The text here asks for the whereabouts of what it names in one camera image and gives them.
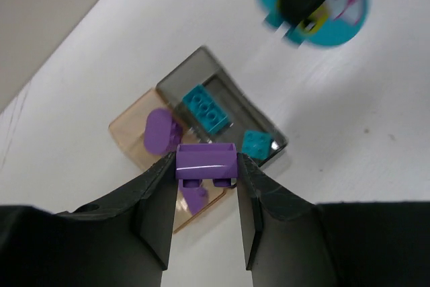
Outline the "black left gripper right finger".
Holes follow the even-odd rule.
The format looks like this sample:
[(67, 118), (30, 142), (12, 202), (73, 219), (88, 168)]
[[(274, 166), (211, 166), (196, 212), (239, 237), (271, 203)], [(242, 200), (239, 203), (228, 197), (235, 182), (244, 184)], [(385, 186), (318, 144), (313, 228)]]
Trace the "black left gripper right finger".
[(428, 286), (428, 202), (312, 204), (237, 157), (254, 286)]

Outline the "teal lego brick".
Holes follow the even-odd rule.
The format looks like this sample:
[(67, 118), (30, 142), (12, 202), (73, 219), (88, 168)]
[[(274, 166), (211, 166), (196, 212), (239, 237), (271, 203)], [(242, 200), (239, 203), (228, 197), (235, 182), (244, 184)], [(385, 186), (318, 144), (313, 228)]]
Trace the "teal lego brick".
[(230, 118), (203, 85), (187, 93), (182, 102), (208, 134), (218, 134), (230, 125)]

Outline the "round teal printed lego tile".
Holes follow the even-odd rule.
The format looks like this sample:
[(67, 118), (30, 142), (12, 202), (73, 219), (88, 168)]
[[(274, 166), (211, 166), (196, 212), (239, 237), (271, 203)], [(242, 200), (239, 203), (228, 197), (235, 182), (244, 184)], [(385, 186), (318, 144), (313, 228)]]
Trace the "round teal printed lego tile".
[(304, 42), (325, 48), (340, 46), (363, 27), (370, 0), (325, 0), (297, 26), (287, 23), (280, 13), (280, 0), (258, 0), (265, 11), (265, 24), (274, 30), (286, 26), (285, 39), (297, 46)]

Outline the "teal lego plate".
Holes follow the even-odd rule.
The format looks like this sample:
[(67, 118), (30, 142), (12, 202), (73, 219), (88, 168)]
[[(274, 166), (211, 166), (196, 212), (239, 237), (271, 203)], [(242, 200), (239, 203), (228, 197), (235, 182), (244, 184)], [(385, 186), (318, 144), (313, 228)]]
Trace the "teal lego plate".
[(266, 132), (247, 130), (244, 133), (241, 151), (251, 158), (264, 160), (271, 150), (272, 137)]

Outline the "purple lego piece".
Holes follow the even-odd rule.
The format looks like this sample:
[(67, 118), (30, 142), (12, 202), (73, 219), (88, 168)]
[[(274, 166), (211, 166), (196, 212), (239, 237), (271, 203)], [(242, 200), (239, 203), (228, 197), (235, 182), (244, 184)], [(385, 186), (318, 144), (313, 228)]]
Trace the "purple lego piece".
[(170, 110), (157, 108), (146, 119), (144, 147), (154, 155), (174, 151), (183, 136), (182, 126), (174, 119)]

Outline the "small purple lego brick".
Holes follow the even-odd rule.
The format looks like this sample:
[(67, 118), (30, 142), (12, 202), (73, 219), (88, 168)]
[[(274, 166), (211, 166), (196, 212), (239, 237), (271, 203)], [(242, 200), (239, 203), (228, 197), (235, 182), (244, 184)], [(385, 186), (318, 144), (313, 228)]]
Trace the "small purple lego brick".
[(179, 190), (192, 216), (196, 215), (208, 204), (209, 193), (208, 190), (202, 186), (198, 188), (186, 188), (183, 181), (180, 180)]

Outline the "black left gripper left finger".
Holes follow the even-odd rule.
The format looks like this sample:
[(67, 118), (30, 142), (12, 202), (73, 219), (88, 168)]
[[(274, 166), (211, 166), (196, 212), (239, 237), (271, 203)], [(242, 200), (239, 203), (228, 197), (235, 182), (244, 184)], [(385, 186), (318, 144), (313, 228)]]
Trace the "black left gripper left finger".
[(177, 198), (175, 154), (74, 212), (1, 207), (2, 286), (160, 286)]

